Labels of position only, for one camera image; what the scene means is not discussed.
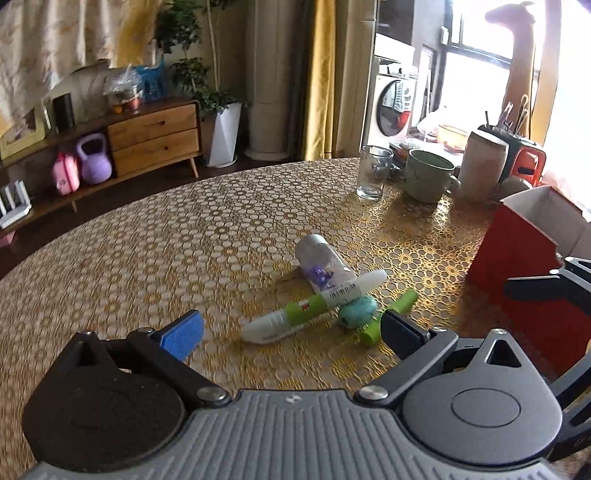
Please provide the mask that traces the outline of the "washing machine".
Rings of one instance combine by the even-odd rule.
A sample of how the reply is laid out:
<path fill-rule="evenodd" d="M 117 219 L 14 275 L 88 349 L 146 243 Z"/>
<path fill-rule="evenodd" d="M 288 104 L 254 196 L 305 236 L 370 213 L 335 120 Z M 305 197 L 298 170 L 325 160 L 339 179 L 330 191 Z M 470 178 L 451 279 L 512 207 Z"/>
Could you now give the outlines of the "washing machine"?
<path fill-rule="evenodd" d="M 416 67 L 375 56 L 363 126 L 363 145 L 390 148 L 407 136 L 416 92 Z"/>

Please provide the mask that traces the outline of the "floral cloth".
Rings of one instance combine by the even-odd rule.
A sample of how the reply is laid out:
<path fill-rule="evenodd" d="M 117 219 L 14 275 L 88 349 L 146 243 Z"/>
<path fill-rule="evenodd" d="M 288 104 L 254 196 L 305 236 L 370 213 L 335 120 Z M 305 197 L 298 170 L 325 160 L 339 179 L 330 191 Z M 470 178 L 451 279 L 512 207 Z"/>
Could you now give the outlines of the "floral cloth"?
<path fill-rule="evenodd" d="M 6 1 L 1 6 L 1 132 L 74 71 L 141 64 L 159 1 Z"/>

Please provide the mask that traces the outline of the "green cylinder tube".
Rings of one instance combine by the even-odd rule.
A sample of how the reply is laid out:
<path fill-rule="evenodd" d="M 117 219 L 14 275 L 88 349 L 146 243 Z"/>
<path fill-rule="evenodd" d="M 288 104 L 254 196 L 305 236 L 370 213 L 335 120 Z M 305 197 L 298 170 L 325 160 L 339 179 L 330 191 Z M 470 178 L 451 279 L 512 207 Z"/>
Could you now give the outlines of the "green cylinder tube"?
<path fill-rule="evenodd" d="M 363 346 L 372 347 L 379 342 L 394 340 L 406 334 L 412 334 L 407 314 L 418 300 L 414 289 L 407 289 L 397 300 L 394 300 L 377 318 L 360 330 L 359 339 Z"/>

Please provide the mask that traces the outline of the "white router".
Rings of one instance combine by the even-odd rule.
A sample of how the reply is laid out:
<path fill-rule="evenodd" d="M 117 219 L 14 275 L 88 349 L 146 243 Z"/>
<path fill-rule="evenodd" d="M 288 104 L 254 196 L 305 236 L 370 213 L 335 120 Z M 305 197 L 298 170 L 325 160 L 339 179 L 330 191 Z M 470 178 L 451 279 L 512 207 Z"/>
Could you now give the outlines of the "white router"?
<path fill-rule="evenodd" d="M 16 180 L 1 188 L 0 210 L 2 230 L 22 220 L 31 212 L 31 200 L 22 180 Z"/>

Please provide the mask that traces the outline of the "white green tube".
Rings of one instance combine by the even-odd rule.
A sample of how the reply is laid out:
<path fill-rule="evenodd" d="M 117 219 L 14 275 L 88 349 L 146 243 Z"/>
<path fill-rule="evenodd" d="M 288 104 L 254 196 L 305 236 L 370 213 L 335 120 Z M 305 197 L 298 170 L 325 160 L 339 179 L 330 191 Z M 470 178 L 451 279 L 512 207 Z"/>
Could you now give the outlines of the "white green tube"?
<path fill-rule="evenodd" d="M 290 302 L 283 309 L 253 319 L 242 327 L 242 340 L 267 344 L 296 333 L 311 320 L 349 304 L 379 287 L 388 278 L 385 270 L 370 271 L 342 285 L 326 289 L 300 302 Z"/>

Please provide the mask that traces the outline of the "yellow curtain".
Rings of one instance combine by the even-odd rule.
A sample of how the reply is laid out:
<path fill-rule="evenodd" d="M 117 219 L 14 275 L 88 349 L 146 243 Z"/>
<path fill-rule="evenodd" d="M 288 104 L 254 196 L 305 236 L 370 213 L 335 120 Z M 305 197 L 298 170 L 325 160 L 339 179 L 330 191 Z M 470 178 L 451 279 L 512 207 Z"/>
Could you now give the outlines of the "yellow curtain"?
<path fill-rule="evenodd" d="M 332 157 L 335 115 L 335 43 L 337 15 L 335 1 L 314 2 L 311 49 L 308 60 L 308 87 L 305 95 L 303 131 L 304 160 Z"/>

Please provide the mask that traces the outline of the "purple kettlebell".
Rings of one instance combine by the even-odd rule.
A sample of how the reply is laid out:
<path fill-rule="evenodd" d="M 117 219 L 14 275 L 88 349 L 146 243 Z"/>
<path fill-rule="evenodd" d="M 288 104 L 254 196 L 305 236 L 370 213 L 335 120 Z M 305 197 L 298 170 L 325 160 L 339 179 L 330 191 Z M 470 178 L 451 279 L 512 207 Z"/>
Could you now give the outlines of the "purple kettlebell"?
<path fill-rule="evenodd" d="M 100 143 L 96 153 L 87 154 L 83 147 L 93 141 Z M 76 144 L 81 161 L 82 179 L 91 185 L 107 181 L 112 175 L 112 165 L 106 153 L 106 137 L 102 133 L 93 133 L 80 138 Z"/>

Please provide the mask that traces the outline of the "green ceramic mug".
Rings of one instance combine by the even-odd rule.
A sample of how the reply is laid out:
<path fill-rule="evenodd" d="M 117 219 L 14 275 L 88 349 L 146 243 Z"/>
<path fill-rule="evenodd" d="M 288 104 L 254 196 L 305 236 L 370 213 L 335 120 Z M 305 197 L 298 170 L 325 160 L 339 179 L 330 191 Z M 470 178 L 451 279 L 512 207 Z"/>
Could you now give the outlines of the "green ceramic mug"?
<path fill-rule="evenodd" d="M 461 188 L 454 165 L 446 158 L 421 149 L 409 152 L 405 166 L 405 191 L 414 200 L 437 204 L 443 196 L 453 197 Z"/>

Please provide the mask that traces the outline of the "clear drinking glass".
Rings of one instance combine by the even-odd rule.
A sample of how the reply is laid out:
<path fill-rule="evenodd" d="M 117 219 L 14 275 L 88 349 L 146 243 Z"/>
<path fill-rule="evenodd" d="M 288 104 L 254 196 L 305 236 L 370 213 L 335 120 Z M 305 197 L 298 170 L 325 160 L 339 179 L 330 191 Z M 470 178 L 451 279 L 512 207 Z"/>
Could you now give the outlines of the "clear drinking glass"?
<path fill-rule="evenodd" d="M 390 176 L 394 153 L 388 148 L 363 145 L 356 178 L 356 193 L 365 200 L 379 201 Z"/>

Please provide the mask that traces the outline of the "picture frame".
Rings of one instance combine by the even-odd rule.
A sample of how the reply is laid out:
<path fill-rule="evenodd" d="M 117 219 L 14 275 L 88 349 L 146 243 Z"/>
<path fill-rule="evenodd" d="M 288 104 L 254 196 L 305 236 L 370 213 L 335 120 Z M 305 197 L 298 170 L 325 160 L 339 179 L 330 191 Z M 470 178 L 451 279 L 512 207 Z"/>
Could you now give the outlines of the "picture frame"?
<path fill-rule="evenodd" d="M 1 158 L 8 157 L 40 142 L 45 138 L 42 109 L 37 106 L 1 137 Z"/>

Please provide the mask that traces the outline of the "wooden sideboard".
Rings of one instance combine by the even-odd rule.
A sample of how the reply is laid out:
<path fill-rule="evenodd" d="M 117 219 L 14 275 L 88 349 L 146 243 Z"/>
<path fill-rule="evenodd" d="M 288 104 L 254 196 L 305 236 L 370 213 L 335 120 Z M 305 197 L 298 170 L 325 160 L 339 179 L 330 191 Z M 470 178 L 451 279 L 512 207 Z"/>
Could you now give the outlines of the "wooden sideboard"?
<path fill-rule="evenodd" d="M 109 114 L 76 125 L 9 156 L 1 165 L 6 171 L 36 154 L 64 151 L 85 136 L 106 137 L 106 154 L 113 168 L 111 177 L 99 184 L 84 183 L 66 196 L 42 195 L 32 202 L 29 213 L 1 230 L 3 236 L 41 217 L 70 206 L 98 191 L 174 163 L 188 161 L 197 172 L 194 159 L 202 153 L 200 104 L 195 100 L 166 99 L 144 104 L 135 112 Z"/>

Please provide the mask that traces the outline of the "teal egg ball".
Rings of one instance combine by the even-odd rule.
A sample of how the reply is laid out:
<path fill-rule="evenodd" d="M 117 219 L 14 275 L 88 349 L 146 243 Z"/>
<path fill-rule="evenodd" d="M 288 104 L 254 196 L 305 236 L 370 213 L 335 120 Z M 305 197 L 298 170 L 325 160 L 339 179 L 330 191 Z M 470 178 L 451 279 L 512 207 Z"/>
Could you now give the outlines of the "teal egg ball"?
<path fill-rule="evenodd" d="M 339 308 L 339 323 L 348 329 L 359 329 L 373 320 L 378 303 L 373 296 L 363 295 Z"/>

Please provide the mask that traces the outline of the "plastic bag with fruit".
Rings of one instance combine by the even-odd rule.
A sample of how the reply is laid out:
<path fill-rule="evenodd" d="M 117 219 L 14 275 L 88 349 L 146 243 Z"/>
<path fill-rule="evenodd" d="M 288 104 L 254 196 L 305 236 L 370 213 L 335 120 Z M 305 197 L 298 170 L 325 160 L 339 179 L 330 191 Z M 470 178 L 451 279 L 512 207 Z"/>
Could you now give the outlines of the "plastic bag with fruit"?
<path fill-rule="evenodd" d="M 143 96 L 142 81 L 132 65 L 110 78 L 103 89 L 108 109 L 113 114 L 136 112 Z"/>

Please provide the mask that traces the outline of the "red white cardboard box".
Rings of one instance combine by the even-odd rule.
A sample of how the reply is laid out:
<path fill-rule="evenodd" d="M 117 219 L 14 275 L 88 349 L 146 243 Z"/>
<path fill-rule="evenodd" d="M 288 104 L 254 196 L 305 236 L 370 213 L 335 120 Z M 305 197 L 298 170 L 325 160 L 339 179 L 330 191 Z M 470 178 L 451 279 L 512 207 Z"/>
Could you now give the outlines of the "red white cardboard box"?
<path fill-rule="evenodd" d="M 517 301 L 503 292 L 512 277 L 546 275 L 558 256 L 590 257 L 590 223 L 582 211 L 550 186 L 502 200 L 468 280 L 501 306 L 552 370 L 566 372 L 586 351 L 590 316 L 566 300 Z"/>

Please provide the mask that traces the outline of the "white planter with plant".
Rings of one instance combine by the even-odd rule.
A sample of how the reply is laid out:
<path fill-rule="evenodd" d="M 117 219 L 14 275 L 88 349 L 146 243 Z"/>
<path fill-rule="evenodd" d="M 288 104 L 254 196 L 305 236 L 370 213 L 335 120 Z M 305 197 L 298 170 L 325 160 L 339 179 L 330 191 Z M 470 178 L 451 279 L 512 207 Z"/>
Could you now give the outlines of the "white planter with plant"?
<path fill-rule="evenodd" d="M 242 102 L 221 85 L 221 53 L 217 21 L 229 1 L 164 1 L 154 40 L 164 55 L 180 52 L 170 65 L 174 86 L 198 103 L 200 116 L 211 121 L 211 145 L 205 165 L 222 169 L 236 162 L 236 141 Z"/>

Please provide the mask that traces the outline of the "black speaker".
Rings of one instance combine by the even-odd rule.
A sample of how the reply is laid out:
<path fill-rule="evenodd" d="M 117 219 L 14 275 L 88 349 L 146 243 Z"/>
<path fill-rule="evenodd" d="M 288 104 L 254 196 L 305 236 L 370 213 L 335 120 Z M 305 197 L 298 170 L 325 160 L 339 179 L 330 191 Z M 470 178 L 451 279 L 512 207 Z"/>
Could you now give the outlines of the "black speaker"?
<path fill-rule="evenodd" d="M 65 93 L 52 99 L 55 128 L 59 133 L 69 131 L 75 126 L 71 95 Z"/>

